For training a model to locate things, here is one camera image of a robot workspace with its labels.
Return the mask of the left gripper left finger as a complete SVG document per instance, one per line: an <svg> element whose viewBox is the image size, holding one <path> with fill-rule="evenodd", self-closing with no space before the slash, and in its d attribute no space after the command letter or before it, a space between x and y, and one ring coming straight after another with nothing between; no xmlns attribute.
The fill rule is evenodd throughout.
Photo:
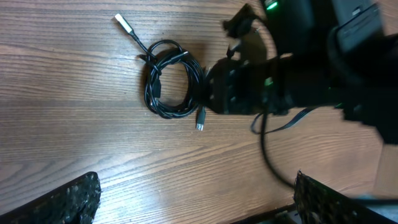
<svg viewBox="0 0 398 224"><path fill-rule="evenodd" d="M100 205L101 186L96 172L76 179L1 215L1 223L92 224Z"/></svg>

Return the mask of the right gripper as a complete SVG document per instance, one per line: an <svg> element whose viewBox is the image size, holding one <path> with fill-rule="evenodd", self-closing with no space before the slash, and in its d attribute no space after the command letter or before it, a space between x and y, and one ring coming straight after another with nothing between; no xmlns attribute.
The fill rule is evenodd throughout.
<svg viewBox="0 0 398 224"><path fill-rule="evenodd" d="M217 114L286 115L295 106L287 77L296 64L295 57L274 57L259 64L222 58L206 75L203 104Z"/></svg>

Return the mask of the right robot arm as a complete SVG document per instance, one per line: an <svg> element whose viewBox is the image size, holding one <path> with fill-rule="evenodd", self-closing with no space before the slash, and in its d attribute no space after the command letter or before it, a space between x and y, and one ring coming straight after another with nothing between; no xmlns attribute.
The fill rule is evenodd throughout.
<svg viewBox="0 0 398 224"><path fill-rule="evenodd" d="M397 36L384 33L372 1L263 1L268 50L246 4L223 22L236 41L209 71L202 102L218 114L285 115L334 106L397 143Z"/></svg>

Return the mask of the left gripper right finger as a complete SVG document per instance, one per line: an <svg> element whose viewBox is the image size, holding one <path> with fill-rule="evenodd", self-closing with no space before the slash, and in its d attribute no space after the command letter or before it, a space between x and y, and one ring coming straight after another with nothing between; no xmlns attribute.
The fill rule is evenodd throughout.
<svg viewBox="0 0 398 224"><path fill-rule="evenodd" d="M370 206L397 205L396 199L349 198L300 171L294 183L294 202L302 223L336 224L391 224L395 221Z"/></svg>

